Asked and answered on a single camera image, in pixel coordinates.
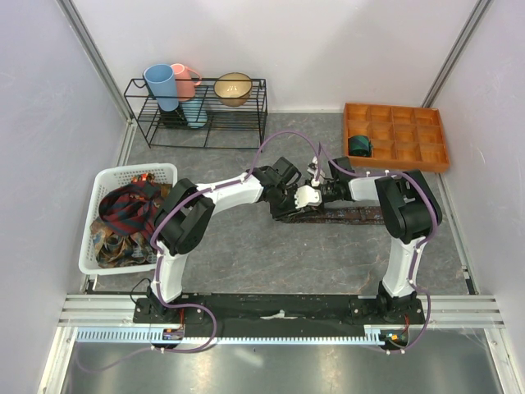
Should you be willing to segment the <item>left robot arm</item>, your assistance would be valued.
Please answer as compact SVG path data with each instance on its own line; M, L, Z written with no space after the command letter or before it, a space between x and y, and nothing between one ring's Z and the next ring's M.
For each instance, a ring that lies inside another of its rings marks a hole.
M173 322L179 316L177 298L182 293L186 261L203 239L214 215L241 205L266 202L271 215L278 219L321 204L318 176L303 186L294 182L300 177L291 162L280 158L272 166L253 167L225 181L178 181L155 218L151 245L157 251L157 265L151 289L156 299L152 314L163 323Z

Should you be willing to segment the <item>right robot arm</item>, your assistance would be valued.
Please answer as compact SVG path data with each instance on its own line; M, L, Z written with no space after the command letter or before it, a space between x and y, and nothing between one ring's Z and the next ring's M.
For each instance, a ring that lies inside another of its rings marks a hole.
M419 170L358 176L348 157L329 161L331 178L342 198L378 202L391 236L389 262L373 298L350 302L352 317L366 324L425 322L418 299L417 270L425 244L441 224L442 212Z

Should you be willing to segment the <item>brown floral tie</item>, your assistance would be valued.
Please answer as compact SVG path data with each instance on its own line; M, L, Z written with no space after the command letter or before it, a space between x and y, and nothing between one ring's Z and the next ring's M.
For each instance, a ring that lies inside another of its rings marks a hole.
M380 207L352 206L343 208L306 207L298 213L291 213L277 221L291 224L345 224L345 225L384 225Z

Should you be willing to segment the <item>green tie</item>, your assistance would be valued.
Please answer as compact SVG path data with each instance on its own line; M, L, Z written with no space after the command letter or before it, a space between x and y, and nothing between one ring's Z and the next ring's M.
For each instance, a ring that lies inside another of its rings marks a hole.
M372 142L365 135L352 135L348 138L349 155L370 158L372 156Z

